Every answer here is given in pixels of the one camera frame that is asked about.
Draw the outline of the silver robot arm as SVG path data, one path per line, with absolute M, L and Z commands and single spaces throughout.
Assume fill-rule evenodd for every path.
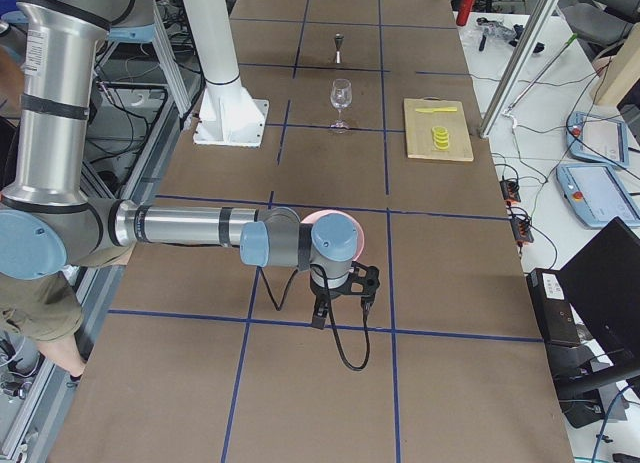
M 243 263 L 308 272 L 312 324 L 332 303 L 368 309 L 378 272 L 358 260 L 358 230 L 343 213 L 304 223 L 287 208 L 159 207 L 89 198 L 80 174 L 96 51 L 107 39 L 154 35 L 155 0 L 17 0 L 27 16 L 25 89 L 14 181 L 2 192 L 1 271 L 36 280 L 102 250 L 133 243 L 235 247 Z

